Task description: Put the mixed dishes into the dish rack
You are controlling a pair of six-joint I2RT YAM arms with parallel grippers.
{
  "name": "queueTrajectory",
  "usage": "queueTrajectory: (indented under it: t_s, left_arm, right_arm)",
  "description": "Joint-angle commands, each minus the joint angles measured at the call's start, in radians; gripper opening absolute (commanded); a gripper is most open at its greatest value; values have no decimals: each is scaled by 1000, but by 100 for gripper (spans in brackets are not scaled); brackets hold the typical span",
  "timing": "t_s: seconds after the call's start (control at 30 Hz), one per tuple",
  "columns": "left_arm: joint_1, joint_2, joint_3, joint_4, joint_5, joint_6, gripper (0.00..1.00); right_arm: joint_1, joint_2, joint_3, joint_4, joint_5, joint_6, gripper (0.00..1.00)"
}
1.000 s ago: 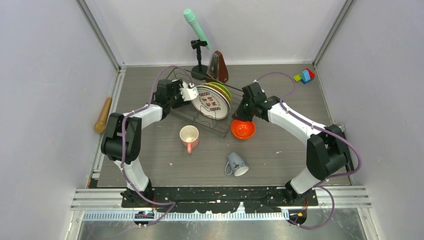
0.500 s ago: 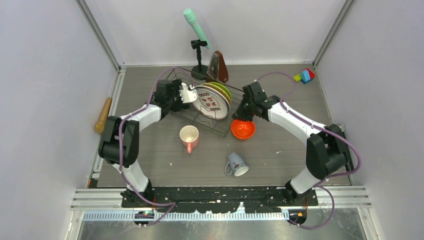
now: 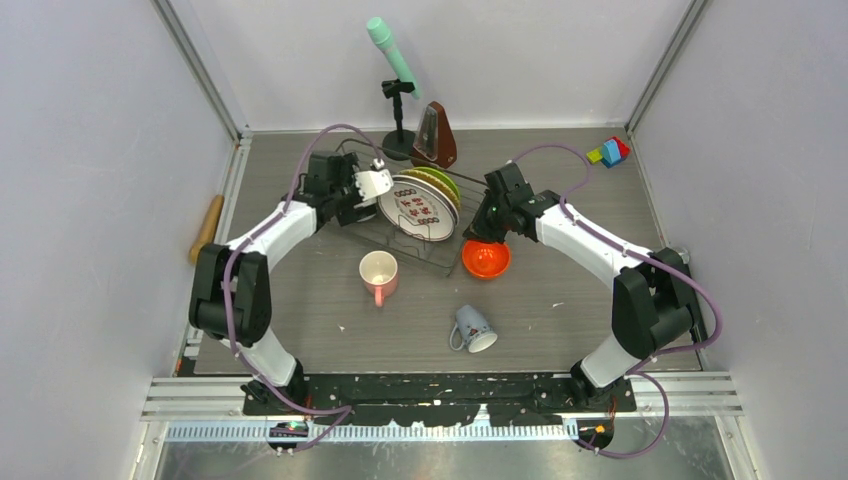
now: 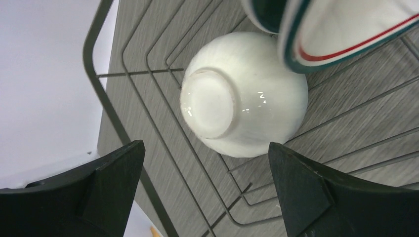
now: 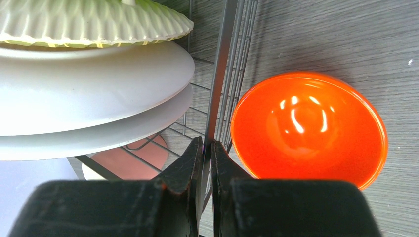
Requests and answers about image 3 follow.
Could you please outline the orange bowl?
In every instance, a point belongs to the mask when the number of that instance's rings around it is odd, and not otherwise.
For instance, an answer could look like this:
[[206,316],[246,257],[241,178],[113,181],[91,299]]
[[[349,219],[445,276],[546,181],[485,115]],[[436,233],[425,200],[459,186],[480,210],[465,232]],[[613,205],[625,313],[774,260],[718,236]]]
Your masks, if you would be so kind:
[[466,240],[461,251],[461,260],[469,274],[478,279],[491,280],[509,269],[512,253],[503,243]]

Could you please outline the white bowl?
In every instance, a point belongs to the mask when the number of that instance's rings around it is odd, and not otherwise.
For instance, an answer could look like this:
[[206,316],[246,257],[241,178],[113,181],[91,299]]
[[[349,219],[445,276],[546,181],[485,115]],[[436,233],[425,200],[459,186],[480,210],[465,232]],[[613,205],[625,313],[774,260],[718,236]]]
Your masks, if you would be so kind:
[[376,201],[393,188],[392,174],[387,169],[359,171],[354,174],[354,186],[361,203]]

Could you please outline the black wire dish rack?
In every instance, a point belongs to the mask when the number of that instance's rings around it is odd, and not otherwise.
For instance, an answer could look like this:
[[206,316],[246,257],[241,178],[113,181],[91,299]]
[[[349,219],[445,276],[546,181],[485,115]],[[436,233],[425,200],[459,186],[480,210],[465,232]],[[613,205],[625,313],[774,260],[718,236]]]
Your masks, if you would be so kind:
[[374,249],[386,250],[417,267],[448,276],[460,257],[462,232],[484,196],[485,185],[460,173],[444,171],[458,185],[459,210],[431,184],[400,175],[415,168],[405,162],[386,163],[393,189],[371,206],[373,217],[341,228],[341,233]]

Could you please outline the lime green plate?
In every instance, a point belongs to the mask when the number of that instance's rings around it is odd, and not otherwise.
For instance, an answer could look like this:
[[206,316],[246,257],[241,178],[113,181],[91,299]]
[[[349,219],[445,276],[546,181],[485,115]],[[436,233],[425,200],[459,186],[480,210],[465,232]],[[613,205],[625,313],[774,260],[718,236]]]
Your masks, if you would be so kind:
[[447,174],[443,173],[442,171],[440,171],[438,169],[431,168],[431,167],[425,167],[425,166],[416,167],[416,170],[424,172],[424,173],[428,173],[428,174],[438,178],[443,183],[445,183],[458,198],[461,197],[458,185]]

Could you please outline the pink mug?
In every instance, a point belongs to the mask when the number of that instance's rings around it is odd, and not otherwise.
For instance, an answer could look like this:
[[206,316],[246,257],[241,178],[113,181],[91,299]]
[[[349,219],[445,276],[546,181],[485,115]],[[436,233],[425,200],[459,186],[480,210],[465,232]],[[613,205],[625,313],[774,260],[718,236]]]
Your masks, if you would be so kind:
[[375,305],[383,307],[399,284],[397,259],[387,251],[372,251],[361,259],[358,271]]

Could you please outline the grey mug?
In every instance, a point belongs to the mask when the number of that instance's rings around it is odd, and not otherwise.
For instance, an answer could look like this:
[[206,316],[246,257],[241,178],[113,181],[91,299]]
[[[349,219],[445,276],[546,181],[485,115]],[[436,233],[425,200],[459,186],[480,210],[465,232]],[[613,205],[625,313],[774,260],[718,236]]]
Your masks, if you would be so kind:
[[471,305],[457,310],[448,339],[453,351],[465,350],[476,354],[490,348],[497,340],[498,334],[479,310]]

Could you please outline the woven bamboo tray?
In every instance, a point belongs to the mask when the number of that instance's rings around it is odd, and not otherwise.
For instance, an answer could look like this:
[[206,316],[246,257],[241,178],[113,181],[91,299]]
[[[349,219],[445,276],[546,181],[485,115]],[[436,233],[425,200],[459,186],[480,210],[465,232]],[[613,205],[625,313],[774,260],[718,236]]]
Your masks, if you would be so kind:
[[439,190],[441,193],[445,194],[449,198],[449,200],[452,202],[452,204],[456,207],[457,210],[459,210],[461,208],[461,197],[458,198],[451,191],[451,189],[445,183],[443,183],[441,180],[439,180],[438,178],[436,178],[436,177],[434,177],[434,176],[432,176],[428,173],[417,171],[416,168],[401,170],[399,172],[399,174],[404,175],[404,176],[408,176],[408,177],[411,177],[411,178],[414,178],[414,179],[417,179],[417,180],[421,180],[421,181],[424,181],[424,182],[431,184],[437,190]]

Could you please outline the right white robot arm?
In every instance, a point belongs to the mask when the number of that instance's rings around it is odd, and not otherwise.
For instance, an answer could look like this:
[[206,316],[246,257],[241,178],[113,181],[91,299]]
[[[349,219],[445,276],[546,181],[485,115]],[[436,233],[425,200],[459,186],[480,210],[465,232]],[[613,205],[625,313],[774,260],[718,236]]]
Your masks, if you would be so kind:
[[571,397],[580,408],[598,409],[610,398],[610,385],[700,322],[677,251],[652,252],[610,234],[560,195],[534,192],[514,163],[487,173],[485,183],[466,239],[502,243],[513,232],[566,255],[611,290],[609,336],[570,370]]

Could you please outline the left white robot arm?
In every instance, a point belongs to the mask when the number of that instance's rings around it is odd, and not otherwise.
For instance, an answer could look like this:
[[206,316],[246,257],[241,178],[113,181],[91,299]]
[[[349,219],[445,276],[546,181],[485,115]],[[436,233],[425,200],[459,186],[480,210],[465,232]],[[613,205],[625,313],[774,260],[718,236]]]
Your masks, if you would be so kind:
[[188,320],[245,359],[270,384],[268,400],[280,412],[298,412],[307,398],[301,363],[273,333],[270,273],[300,242],[325,224],[358,220],[361,171],[354,154],[318,152],[298,175],[293,195],[284,197],[266,219],[227,244],[201,248]]

